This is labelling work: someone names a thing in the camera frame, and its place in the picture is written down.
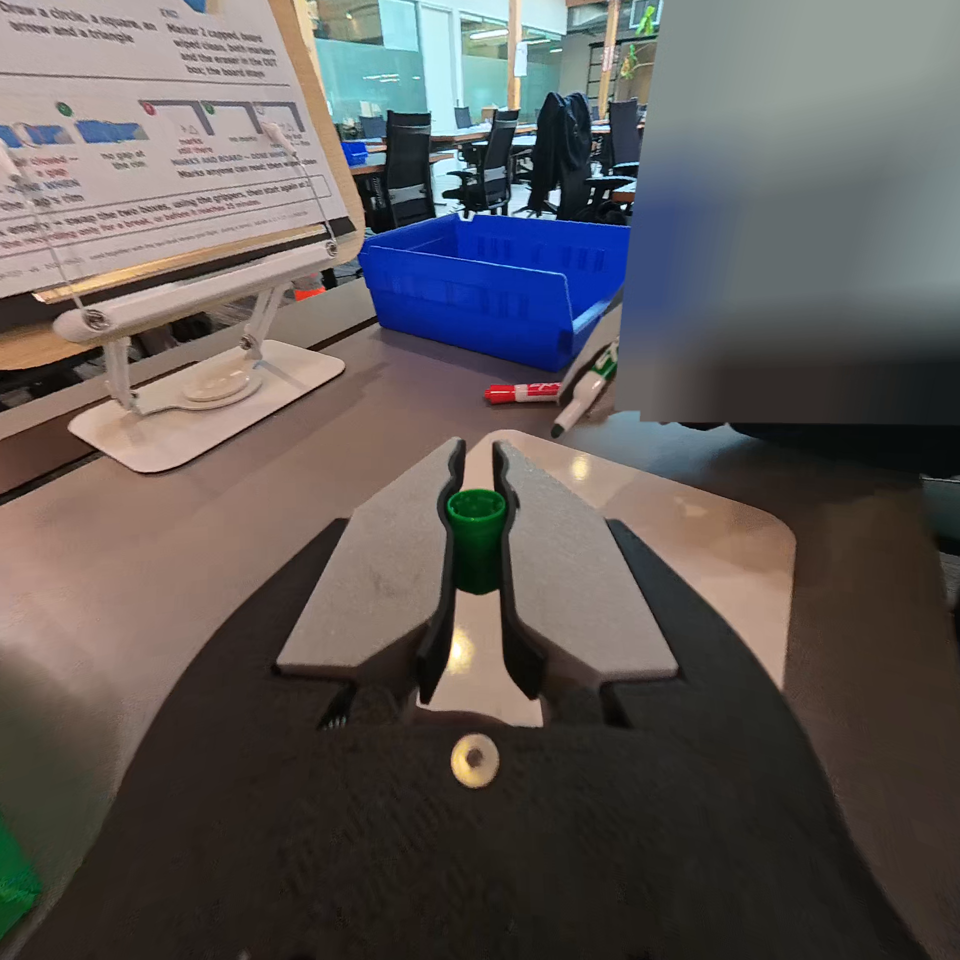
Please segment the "green marker cap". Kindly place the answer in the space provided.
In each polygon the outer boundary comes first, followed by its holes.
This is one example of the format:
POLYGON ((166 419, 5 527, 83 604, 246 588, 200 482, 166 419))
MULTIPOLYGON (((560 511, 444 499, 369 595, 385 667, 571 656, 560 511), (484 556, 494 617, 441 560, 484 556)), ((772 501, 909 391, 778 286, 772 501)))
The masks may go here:
POLYGON ((453 534, 457 590, 473 595, 499 591, 507 519, 503 495, 490 488, 462 489, 448 499, 445 510, 453 534))

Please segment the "green potted plant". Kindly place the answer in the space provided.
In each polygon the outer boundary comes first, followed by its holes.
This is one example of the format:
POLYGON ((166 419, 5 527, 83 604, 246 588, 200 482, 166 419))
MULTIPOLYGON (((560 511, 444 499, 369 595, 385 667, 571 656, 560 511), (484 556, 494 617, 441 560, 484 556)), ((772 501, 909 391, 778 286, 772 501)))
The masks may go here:
POLYGON ((643 52, 659 36, 664 2, 633 1, 630 3, 628 39, 621 45, 619 73, 622 79, 634 78, 638 69, 646 64, 643 52))

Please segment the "green dry-erase marker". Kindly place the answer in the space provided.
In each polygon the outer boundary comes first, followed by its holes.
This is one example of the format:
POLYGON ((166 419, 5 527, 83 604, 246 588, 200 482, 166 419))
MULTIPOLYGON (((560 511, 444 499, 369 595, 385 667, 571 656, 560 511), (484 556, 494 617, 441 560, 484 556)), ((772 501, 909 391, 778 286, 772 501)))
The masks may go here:
POLYGON ((569 393, 550 430, 551 439, 567 433, 594 406, 613 381, 618 369, 619 337, 610 341, 586 366, 577 371, 563 390, 569 393))

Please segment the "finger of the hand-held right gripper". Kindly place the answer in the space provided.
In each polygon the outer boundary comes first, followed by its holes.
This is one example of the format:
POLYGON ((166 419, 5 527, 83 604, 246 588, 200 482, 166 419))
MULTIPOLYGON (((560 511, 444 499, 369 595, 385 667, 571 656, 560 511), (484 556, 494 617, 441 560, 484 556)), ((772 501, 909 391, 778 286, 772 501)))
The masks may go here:
POLYGON ((558 404, 567 404, 572 400, 574 388, 582 376, 594 366, 600 354, 618 341, 623 294, 624 288, 620 287, 614 294, 597 301, 585 311, 581 330, 585 339, 580 343, 579 351, 561 382, 558 404))

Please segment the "printed instruction sheet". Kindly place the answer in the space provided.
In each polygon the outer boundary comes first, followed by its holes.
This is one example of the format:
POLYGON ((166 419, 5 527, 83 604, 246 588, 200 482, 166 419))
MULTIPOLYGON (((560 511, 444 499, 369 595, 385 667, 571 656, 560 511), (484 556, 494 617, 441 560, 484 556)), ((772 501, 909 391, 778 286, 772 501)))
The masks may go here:
POLYGON ((2 298, 329 223, 346 162, 296 2, 1 4, 2 298))

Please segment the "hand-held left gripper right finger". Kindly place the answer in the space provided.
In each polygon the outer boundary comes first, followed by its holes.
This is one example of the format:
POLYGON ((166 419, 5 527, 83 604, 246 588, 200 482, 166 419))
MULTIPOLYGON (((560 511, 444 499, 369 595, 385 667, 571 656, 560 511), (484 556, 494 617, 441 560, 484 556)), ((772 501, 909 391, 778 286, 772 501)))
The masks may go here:
POLYGON ((514 444, 491 448, 503 660, 530 700, 679 674, 606 518, 514 444))

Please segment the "black office chair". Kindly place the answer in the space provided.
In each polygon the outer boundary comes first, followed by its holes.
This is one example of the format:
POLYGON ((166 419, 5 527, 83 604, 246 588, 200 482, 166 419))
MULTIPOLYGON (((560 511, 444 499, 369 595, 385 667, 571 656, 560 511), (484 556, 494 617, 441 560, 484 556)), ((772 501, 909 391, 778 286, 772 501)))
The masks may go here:
POLYGON ((431 174, 431 115, 389 110, 386 158, 370 188, 375 234, 436 217, 431 174))
POLYGON ((618 199, 635 185, 642 147, 641 105, 637 98, 614 101, 608 106, 608 160, 601 193, 598 219, 610 225, 626 225, 632 215, 633 197, 618 199))
POLYGON ((454 171, 460 186, 443 191, 444 200, 457 202, 473 213, 509 214, 511 198, 510 158, 520 112, 499 110, 491 122, 486 149, 475 169, 454 171))

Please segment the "blue plastic bin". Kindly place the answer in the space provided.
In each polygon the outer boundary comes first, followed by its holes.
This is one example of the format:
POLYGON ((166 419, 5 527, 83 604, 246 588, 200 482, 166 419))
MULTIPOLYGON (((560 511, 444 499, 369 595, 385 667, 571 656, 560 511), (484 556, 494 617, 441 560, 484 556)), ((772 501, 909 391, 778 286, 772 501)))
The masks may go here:
POLYGON ((458 214, 367 237, 380 326, 556 373, 581 353, 626 274, 626 225, 458 214))

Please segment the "wooden book stand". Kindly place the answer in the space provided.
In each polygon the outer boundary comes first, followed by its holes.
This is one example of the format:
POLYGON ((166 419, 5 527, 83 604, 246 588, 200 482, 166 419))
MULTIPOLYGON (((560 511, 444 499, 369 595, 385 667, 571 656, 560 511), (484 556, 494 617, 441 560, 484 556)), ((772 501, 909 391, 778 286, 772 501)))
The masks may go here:
POLYGON ((31 300, 53 336, 77 354, 101 349, 108 400, 77 414, 69 431, 138 474, 182 466, 342 374, 337 359, 269 337, 294 280, 359 252, 359 198, 314 57, 325 111, 345 162, 352 232, 330 223, 270 244, 219 247, 190 258, 64 281, 2 297, 2 324, 21 324, 31 300))

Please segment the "black jacket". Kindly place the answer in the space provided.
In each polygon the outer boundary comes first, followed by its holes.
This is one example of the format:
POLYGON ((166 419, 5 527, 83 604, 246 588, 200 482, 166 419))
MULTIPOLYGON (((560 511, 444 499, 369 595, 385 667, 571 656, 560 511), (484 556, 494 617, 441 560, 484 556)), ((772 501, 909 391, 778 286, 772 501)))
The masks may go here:
POLYGON ((557 220, 597 223, 587 183, 592 150, 592 114, 584 93, 548 93, 536 119, 527 210, 541 216, 549 207, 550 194, 558 189, 557 220))

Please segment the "white whiteboard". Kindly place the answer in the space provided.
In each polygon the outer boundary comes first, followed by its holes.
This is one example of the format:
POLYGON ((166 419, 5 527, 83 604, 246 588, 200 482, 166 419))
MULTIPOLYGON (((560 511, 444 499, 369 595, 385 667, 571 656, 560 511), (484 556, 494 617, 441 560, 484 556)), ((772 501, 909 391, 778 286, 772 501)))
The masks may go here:
MULTIPOLYGON (((692 486, 502 429, 470 445, 462 486, 492 489, 493 445, 506 441, 607 519, 623 522, 696 590, 785 687, 796 539, 773 515, 692 486)), ((502 660, 499 593, 457 591, 447 666, 426 719, 481 714, 543 725, 542 706, 512 682, 502 660)))

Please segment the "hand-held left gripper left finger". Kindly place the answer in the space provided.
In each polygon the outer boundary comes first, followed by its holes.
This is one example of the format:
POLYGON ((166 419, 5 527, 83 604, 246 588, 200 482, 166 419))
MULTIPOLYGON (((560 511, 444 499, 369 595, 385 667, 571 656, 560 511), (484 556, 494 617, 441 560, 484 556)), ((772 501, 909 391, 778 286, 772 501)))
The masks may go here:
POLYGON ((453 437, 354 510, 275 662, 286 676, 376 686, 430 703, 455 612, 447 504, 463 483, 453 437))

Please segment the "green plastic bin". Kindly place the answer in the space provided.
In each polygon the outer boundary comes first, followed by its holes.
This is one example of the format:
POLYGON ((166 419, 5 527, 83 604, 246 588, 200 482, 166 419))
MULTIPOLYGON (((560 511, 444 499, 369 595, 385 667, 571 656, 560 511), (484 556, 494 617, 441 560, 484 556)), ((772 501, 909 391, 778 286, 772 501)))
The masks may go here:
POLYGON ((1 939, 34 908, 41 894, 42 883, 1 817, 1 939))

